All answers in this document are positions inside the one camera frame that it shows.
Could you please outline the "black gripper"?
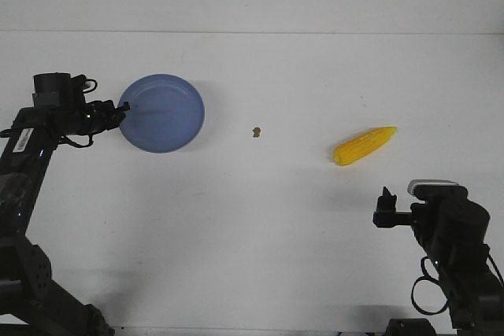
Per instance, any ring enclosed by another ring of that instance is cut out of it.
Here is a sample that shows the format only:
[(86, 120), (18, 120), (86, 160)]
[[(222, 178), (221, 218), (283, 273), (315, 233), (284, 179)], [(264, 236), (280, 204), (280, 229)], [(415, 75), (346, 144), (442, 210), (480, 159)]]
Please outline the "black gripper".
[(64, 102), (58, 110), (58, 131), (62, 135), (96, 135), (113, 130), (130, 109), (129, 102), (115, 108), (112, 100)]
[(410, 212), (396, 212), (397, 196), (384, 186), (378, 197), (376, 211), (372, 222), (378, 228), (393, 228), (396, 226), (412, 226), (413, 214)]

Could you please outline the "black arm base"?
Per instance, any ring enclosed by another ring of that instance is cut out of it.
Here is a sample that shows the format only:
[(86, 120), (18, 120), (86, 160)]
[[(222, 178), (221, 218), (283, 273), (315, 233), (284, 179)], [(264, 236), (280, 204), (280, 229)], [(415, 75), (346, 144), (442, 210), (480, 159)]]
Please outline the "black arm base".
[(436, 336), (427, 319), (390, 319), (384, 336)]

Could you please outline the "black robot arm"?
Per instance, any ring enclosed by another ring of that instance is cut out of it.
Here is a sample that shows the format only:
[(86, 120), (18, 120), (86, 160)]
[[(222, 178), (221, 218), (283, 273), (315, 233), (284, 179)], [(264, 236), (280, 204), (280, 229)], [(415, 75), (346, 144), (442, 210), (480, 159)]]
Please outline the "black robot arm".
[(113, 335), (102, 312), (57, 284), (49, 257), (26, 235), (51, 157), (60, 145), (80, 148), (74, 135), (93, 137), (120, 126), (129, 103), (87, 102), (98, 83), (85, 75), (34, 76), (33, 104), (19, 110), (1, 155), (1, 314), (3, 335)]
[(489, 212), (469, 200), (455, 182), (414, 180), (408, 192), (417, 199), (409, 212), (396, 209), (397, 198), (384, 188), (372, 221), (380, 228), (411, 227), (427, 260), (437, 272), (423, 271), (420, 281), (435, 283), (459, 335), (503, 333), (503, 277), (484, 238)]

